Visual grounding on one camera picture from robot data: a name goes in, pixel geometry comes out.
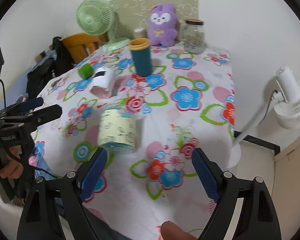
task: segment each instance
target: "floral tablecloth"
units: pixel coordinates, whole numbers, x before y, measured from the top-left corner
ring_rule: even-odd
[[[152,47],[153,74],[134,73],[128,47],[104,54],[100,49],[73,70],[49,82],[40,96],[46,107],[59,104],[60,119],[32,136],[32,165],[63,176],[97,149],[102,107],[120,104],[137,115],[137,145],[129,155],[108,154],[108,163],[85,206],[113,229],[132,239],[160,239],[160,225],[171,220],[199,236],[215,203],[191,164],[201,147],[225,170],[231,161],[234,87],[229,53],[207,49],[202,55],[179,47]],[[77,68],[107,65],[118,74],[114,95],[98,99],[92,79]]]

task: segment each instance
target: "wooden chair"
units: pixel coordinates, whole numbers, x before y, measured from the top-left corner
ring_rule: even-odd
[[[70,52],[74,63],[78,64],[92,52],[108,41],[107,33],[99,36],[91,36],[85,33],[78,33],[62,39],[62,43]]]

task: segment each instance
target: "white floor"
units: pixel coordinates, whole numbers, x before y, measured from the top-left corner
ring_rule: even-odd
[[[254,179],[256,176],[262,177],[270,194],[272,194],[274,182],[273,151],[245,141],[240,143],[240,147],[241,159],[238,165],[229,169],[229,171],[240,179]],[[231,240],[233,237],[241,211],[242,200],[238,199],[237,201],[225,240]]]

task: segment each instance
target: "black bag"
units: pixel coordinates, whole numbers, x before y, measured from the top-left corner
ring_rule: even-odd
[[[56,77],[73,69],[72,63],[74,63],[69,51],[61,42],[61,37],[54,37],[52,40],[52,49],[57,52],[57,60],[54,66],[54,72]]]
[[[27,90],[29,99],[36,98],[48,82],[73,69],[73,59],[60,41],[61,37],[54,37],[53,49],[57,52],[57,59],[48,58],[45,62],[28,73]]]
[[[55,61],[48,58],[42,65],[28,73],[27,90],[29,99],[36,98],[46,84],[55,77],[54,73]]]

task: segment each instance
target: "finger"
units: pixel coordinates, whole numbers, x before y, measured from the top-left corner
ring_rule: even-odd
[[[14,156],[19,156],[19,152],[20,152],[21,146],[12,146],[9,148],[10,152],[14,155]]]
[[[15,160],[10,160],[9,163],[0,170],[1,178],[5,179],[16,169],[18,165],[19,163],[16,162]]]
[[[171,221],[166,221],[161,225],[161,236],[163,240],[197,240]]]
[[[20,178],[21,174],[23,172],[23,166],[19,163],[18,166],[15,168],[15,170],[7,176],[9,179],[18,179]]]

